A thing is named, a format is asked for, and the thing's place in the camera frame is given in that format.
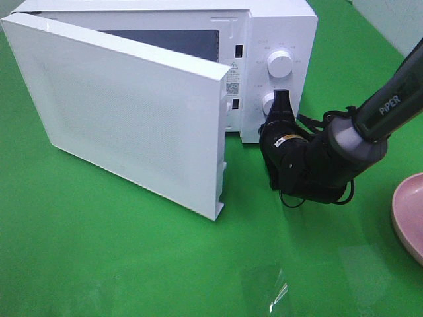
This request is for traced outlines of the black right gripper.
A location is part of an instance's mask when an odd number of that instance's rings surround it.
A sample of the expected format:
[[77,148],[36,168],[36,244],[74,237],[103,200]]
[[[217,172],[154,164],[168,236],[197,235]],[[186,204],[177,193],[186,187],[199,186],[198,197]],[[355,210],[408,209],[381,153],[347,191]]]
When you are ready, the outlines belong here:
[[307,192],[305,148],[311,134],[296,124],[289,90],[275,89],[274,101],[259,129],[259,145],[270,177],[270,187],[281,192]]

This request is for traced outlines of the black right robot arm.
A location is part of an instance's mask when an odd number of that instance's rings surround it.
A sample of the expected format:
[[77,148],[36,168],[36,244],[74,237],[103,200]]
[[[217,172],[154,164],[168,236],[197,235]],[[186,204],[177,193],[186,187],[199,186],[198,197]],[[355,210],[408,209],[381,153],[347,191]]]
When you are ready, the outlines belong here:
[[354,178],[379,162],[396,129],[422,112],[422,43],[360,107],[327,111],[322,120],[294,115],[288,90],[275,90],[259,145],[280,195],[344,205]]

